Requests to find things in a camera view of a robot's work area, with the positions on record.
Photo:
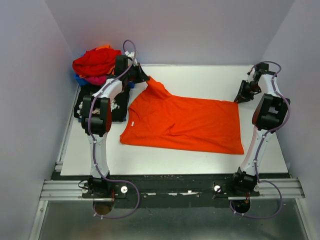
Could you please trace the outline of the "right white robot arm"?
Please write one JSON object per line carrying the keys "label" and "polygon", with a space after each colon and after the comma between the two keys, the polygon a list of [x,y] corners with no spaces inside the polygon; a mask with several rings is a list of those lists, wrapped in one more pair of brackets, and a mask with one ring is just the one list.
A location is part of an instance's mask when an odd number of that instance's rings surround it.
{"label": "right white robot arm", "polygon": [[266,147],[276,131],[284,127],[291,115],[291,100],[280,91],[277,83],[282,67],[274,61],[254,64],[242,80],[234,99],[236,104],[247,103],[262,93],[253,116],[253,135],[239,172],[246,176],[259,177],[259,167]]}

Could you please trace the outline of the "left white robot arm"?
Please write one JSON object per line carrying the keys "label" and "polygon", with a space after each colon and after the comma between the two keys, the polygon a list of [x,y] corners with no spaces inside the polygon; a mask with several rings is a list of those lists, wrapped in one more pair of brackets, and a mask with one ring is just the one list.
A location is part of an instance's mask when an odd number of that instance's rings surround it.
{"label": "left white robot arm", "polygon": [[114,75],[107,77],[105,84],[93,95],[82,100],[81,127],[87,134],[90,146],[90,176],[103,179],[110,170],[107,164],[107,135],[112,125],[111,103],[128,83],[140,84],[150,78],[137,62],[135,53],[118,55],[115,58]]}

